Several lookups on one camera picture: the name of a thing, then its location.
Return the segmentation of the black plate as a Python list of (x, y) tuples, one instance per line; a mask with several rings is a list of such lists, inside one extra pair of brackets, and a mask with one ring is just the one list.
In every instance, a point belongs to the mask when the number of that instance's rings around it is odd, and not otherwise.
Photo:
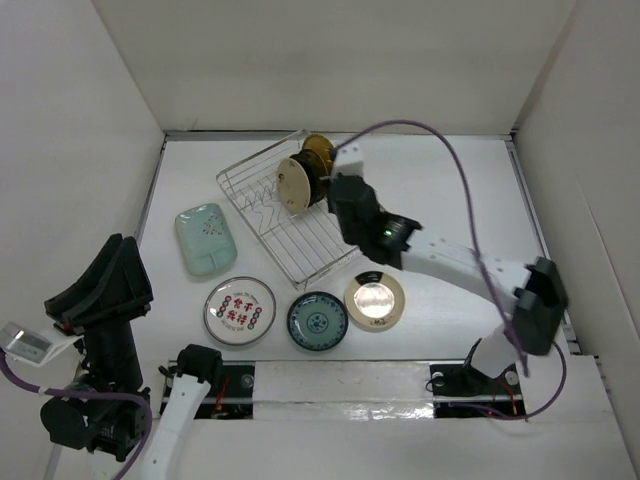
[(325, 164), (317, 153), (310, 149), (303, 149), (293, 155), (292, 158), (302, 166), (307, 176), (310, 185), (308, 206), (311, 207), (326, 196), (330, 167)]

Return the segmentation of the cream plate with drawings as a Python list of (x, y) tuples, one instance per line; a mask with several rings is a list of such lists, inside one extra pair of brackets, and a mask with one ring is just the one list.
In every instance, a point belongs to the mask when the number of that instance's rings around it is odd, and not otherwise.
[(293, 158), (283, 159), (276, 170), (280, 202), (291, 214), (305, 211), (311, 201), (311, 185), (303, 166)]

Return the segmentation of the yellow woven pattern plate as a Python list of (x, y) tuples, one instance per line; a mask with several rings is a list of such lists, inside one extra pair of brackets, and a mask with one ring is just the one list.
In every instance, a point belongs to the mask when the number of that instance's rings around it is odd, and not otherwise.
[(302, 149), (315, 152), (323, 161), (331, 162), (333, 160), (334, 145), (324, 135), (318, 133), (310, 134), (303, 141)]

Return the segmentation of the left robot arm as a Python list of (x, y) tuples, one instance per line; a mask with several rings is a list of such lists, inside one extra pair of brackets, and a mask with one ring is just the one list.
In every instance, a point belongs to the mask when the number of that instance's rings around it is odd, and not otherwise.
[(111, 235), (69, 288), (45, 301), (46, 314), (84, 347), (84, 374), (51, 393), (40, 410), (50, 440), (118, 462), (135, 459), (151, 433), (132, 320), (150, 310), (153, 292), (133, 237)]

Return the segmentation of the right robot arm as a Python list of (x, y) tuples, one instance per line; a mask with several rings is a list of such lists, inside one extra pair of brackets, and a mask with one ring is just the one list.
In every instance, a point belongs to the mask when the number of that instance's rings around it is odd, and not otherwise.
[(467, 389), (484, 393), (509, 365), (550, 353), (569, 305), (553, 261), (510, 263), (482, 255), (477, 245), (430, 237), (418, 221), (385, 210), (357, 175), (332, 177), (327, 200), (342, 238), (369, 260), (436, 278), (494, 304), (502, 324), (469, 352), (461, 371)]

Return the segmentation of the pale green rectangular dish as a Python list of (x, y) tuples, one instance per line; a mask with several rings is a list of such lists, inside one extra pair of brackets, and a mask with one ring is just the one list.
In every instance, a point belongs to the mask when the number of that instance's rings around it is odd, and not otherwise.
[(221, 207), (208, 203), (175, 217), (175, 229), (187, 271), (194, 276), (217, 274), (237, 258), (237, 247)]

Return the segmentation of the cream bowl black rim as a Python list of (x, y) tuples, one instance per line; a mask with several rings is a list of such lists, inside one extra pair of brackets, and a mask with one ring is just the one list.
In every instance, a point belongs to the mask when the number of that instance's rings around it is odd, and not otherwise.
[(402, 318), (406, 294), (401, 284), (381, 271), (355, 276), (344, 292), (344, 305), (351, 322), (361, 330), (381, 333)]

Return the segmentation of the blue green patterned bowl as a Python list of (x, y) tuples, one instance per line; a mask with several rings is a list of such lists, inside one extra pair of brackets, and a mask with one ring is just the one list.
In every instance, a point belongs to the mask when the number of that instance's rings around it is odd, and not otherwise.
[(286, 329), (291, 340), (311, 352), (333, 349), (345, 338), (349, 317), (336, 296), (313, 291), (299, 296), (289, 307)]

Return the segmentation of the white plate red characters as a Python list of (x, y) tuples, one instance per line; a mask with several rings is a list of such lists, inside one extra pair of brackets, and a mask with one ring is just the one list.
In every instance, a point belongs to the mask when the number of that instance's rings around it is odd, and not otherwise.
[(214, 340), (240, 347), (264, 337), (276, 313), (276, 298), (264, 282), (238, 276), (223, 281), (210, 292), (203, 308), (203, 321)]

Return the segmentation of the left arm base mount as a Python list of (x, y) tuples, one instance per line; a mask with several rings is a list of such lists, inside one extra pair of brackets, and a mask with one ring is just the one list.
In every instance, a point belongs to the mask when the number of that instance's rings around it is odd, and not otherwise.
[(204, 420), (241, 420), (253, 417), (255, 363), (225, 361), (221, 380), (206, 395), (195, 418)]

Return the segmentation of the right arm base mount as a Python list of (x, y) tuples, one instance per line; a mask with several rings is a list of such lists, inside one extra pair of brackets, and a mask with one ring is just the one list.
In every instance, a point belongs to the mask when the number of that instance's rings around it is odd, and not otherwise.
[(432, 394), (436, 419), (515, 418), (526, 414), (515, 364), (497, 378), (486, 377), (462, 363), (430, 364), (425, 390)]

